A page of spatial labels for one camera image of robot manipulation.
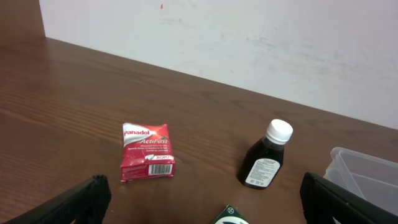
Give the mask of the red Panadol ActiFast box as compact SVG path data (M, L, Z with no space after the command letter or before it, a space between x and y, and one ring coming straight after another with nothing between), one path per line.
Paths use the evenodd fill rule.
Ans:
M166 124L123 124L121 181L173 177L175 158Z

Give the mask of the green box round label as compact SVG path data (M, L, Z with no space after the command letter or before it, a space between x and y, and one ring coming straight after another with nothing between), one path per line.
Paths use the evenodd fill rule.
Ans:
M227 205L212 224L249 224L249 222L233 206Z

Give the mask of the dark syrup bottle white cap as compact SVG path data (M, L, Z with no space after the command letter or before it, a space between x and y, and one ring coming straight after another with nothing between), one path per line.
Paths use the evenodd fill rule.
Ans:
M281 119L273 119L264 137L254 143L238 170L241 184L252 189L266 189L284 162L284 147L293 134L293 127Z

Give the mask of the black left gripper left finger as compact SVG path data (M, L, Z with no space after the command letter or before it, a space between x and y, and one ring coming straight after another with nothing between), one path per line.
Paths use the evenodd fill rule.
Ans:
M108 178L94 175L7 223L102 223L110 201Z

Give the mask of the clear plastic container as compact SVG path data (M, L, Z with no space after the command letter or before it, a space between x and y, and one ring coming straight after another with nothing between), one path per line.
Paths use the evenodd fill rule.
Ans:
M342 147L330 155L324 178L397 215L397 163Z

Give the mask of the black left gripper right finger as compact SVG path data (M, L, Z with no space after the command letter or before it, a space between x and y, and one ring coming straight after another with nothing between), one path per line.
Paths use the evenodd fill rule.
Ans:
M397 224L397 215L313 172L305 173L300 187L300 198L308 224Z

